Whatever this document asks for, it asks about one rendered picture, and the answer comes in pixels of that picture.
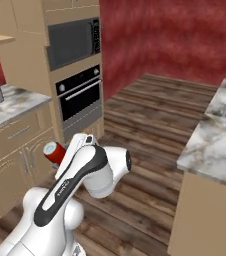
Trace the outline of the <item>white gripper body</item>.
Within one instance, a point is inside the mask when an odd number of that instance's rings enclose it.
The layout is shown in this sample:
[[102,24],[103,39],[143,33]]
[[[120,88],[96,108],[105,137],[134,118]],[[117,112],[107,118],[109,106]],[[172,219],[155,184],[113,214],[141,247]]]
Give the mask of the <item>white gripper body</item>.
[[84,133],[77,133],[73,136],[73,138],[66,150],[64,158],[56,172],[56,175],[55,175],[56,178],[59,178],[61,176],[61,174],[65,171],[65,169],[71,162],[76,151],[82,146],[86,137],[87,137],[87,135]]

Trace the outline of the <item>red can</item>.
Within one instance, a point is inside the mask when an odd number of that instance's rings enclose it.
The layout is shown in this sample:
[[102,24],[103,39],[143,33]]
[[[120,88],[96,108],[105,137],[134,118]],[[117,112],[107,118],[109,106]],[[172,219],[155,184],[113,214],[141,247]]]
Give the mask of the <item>red can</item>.
[[60,165],[65,156],[65,149],[58,142],[51,141],[44,146],[43,154],[52,163]]

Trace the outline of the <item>beige cabinet door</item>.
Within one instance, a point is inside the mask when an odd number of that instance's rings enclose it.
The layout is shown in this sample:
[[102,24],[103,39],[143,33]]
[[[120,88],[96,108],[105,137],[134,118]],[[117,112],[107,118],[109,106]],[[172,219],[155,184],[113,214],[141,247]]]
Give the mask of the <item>beige cabinet door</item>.
[[43,183],[53,172],[52,163],[44,156],[43,148],[55,140],[53,129],[48,129],[24,146],[28,171],[34,185]]
[[32,178],[24,172],[22,150],[0,160],[0,217],[6,215],[32,186]]

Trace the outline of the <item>beige tall cabinet column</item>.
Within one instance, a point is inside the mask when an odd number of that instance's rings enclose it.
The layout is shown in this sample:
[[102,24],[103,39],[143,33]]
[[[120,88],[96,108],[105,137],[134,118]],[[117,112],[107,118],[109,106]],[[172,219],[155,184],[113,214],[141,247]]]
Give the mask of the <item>beige tall cabinet column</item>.
[[71,21],[99,18],[98,0],[0,0],[0,35],[14,37],[9,43],[0,44],[0,64],[9,85],[51,98],[49,112],[57,138],[69,142],[78,132],[92,133],[97,138],[104,134],[103,88],[102,117],[90,126],[63,131],[61,111],[55,83],[80,73],[97,64],[102,80],[102,52],[54,71],[50,70],[47,47],[48,27]]

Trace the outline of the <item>beige drawer front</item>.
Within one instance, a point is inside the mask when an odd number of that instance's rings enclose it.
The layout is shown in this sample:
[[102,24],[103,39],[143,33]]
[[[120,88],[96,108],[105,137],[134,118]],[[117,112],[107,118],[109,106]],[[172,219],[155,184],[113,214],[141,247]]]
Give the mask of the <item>beige drawer front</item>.
[[[48,114],[38,112],[30,112],[8,123],[0,129],[0,157],[11,153],[26,142],[29,142],[36,135],[50,128],[51,125],[51,117]],[[26,132],[13,139],[7,138],[27,126],[30,126],[30,129]]]

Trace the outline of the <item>black built-in oven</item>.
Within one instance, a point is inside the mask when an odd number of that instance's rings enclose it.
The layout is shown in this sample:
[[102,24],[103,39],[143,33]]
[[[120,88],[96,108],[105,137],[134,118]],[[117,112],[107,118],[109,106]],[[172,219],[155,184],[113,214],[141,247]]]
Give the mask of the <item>black built-in oven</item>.
[[97,64],[55,83],[65,133],[86,128],[102,117],[102,80],[98,85],[69,101],[65,100],[66,97],[99,80],[101,80],[100,65]]

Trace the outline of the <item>black microwave oven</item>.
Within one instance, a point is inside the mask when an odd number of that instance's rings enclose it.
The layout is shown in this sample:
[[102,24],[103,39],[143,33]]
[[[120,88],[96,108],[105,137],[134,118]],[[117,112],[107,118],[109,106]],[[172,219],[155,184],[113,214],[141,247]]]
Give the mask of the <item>black microwave oven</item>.
[[100,52],[98,17],[50,25],[48,35],[47,55],[51,71]]

